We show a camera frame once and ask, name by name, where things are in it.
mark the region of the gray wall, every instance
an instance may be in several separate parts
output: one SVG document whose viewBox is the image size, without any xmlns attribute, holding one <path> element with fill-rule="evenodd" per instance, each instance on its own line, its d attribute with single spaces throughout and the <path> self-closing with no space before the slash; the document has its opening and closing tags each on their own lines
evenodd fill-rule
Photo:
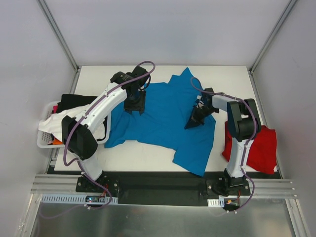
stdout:
<svg viewBox="0 0 316 237">
<path fill-rule="evenodd" d="M 35 0 L 0 7 L 0 236 L 13 236 L 47 151 L 36 145 L 44 105 L 70 89 L 74 71 Z"/>
<path fill-rule="evenodd" d="M 312 236 L 316 168 L 316 1 L 300 0 L 255 71 L 285 178 L 295 180 Z"/>
<path fill-rule="evenodd" d="M 79 65 L 250 67 L 289 0 L 46 0 Z"/>
</svg>

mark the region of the white laundry basket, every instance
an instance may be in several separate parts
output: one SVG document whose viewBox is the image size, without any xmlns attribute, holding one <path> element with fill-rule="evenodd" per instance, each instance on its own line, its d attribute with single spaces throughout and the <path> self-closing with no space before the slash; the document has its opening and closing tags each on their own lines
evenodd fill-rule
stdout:
<svg viewBox="0 0 316 237">
<path fill-rule="evenodd" d="M 42 114 L 40 115 L 40 120 L 47 120 L 50 115 L 51 112 L 53 111 L 53 107 L 55 105 L 57 105 L 57 103 L 59 103 L 59 101 L 53 101 L 50 102 L 49 104 L 47 104 L 42 112 Z M 106 138 L 102 141 L 98 141 L 98 144 L 104 144 L 109 137 L 109 131 L 107 131 L 106 134 Z M 40 148 L 60 148 L 60 147 L 65 147 L 65 145 L 49 145 L 49 143 L 52 142 L 50 133 L 47 132 L 43 132 L 43 131 L 38 131 L 38 140 L 37 140 L 37 145 Z"/>
</svg>

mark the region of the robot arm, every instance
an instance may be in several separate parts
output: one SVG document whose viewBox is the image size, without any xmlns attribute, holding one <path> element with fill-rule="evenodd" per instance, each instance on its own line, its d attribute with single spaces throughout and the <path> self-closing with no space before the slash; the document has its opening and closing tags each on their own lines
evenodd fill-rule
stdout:
<svg viewBox="0 0 316 237">
<path fill-rule="evenodd" d="M 214 92 L 212 88 L 205 91 Z M 257 123 L 257 131 L 261 130 L 261 123 L 254 99 L 247 99 L 245 102 L 251 108 Z M 222 180 L 213 184 L 212 190 L 223 196 L 228 196 L 230 191 L 238 190 L 245 185 L 245 176 L 243 166 L 247 163 L 250 147 L 253 139 L 248 143 L 254 130 L 254 122 L 246 106 L 234 99 L 222 95 L 210 95 L 203 93 L 202 97 L 197 100 L 185 129 L 196 127 L 204 124 L 204 118 L 211 113 L 218 113 L 219 110 L 227 112 L 229 133 L 233 138 L 233 146 L 230 161 L 224 170 Z"/>
<path fill-rule="evenodd" d="M 149 73 L 140 66 L 137 66 L 131 73 L 118 72 L 113 75 L 110 80 L 111 83 L 88 108 L 74 118 L 66 116 L 62 120 L 63 143 L 66 144 L 70 136 L 68 150 L 75 154 L 79 160 L 79 165 L 92 180 L 96 180 L 102 174 L 101 166 L 95 155 L 98 144 L 92 134 L 103 123 L 104 119 L 107 119 L 106 131 L 109 134 L 111 111 L 123 101 L 124 110 L 127 112 L 139 111 L 139 113 L 143 113 L 146 92 L 141 87 L 144 86 L 147 79 L 150 79 Z"/>
</svg>

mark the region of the white table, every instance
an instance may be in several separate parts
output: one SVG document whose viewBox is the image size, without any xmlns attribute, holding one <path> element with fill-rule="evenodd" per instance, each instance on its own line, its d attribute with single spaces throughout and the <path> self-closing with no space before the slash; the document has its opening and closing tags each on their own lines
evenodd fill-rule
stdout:
<svg viewBox="0 0 316 237">
<path fill-rule="evenodd" d="M 203 88 L 213 87 L 216 92 L 240 98 L 254 98 L 255 95 L 246 67 L 241 66 L 188 66 L 191 73 L 199 78 Z M 186 66 L 157 66 L 152 73 L 152 81 L 169 82 L 172 75 L 180 75 Z M 134 66 L 84 66 L 81 68 L 75 94 L 98 96 L 110 82 L 110 78 L 118 71 L 131 72 Z M 214 145 L 211 151 L 206 171 L 223 171 L 227 165 L 222 156 L 224 150 L 225 128 L 227 114 L 221 111 L 213 115 L 216 120 Z M 77 163 L 69 167 L 63 165 L 63 151 L 60 149 L 55 171 L 79 171 Z M 104 171 L 187 171 L 172 162 L 174 150 L 126 141 L 114 148 L 105 149 L 99 145 L 97 156 Z M 67 160 L 73 158 L 68 153 Z"/>
</svg>

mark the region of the blue shirt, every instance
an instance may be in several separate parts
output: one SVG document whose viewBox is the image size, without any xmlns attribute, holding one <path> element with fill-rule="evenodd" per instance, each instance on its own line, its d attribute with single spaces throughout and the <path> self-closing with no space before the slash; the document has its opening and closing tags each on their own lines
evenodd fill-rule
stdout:
<svg viewBox="0 0 316 237">
<path fill-rule="evenodd" d="M 112 110 L 111 131 L 106 148 L 126 140 L 163 146 L 175 150 L 173 162 L 203 176 L 213 147 L 215 119 L 208 116 L 204 125 L 185 130 L 200 92 L 190 82 L 186 68 L 180 76 L 173 75 L 169 83 L 151 83 L 146 89 L 145 112 L 132 115 L 123 111 L 123 103 Z M 197 80 L 194 85 L 201 88 Z"/>
</svg>

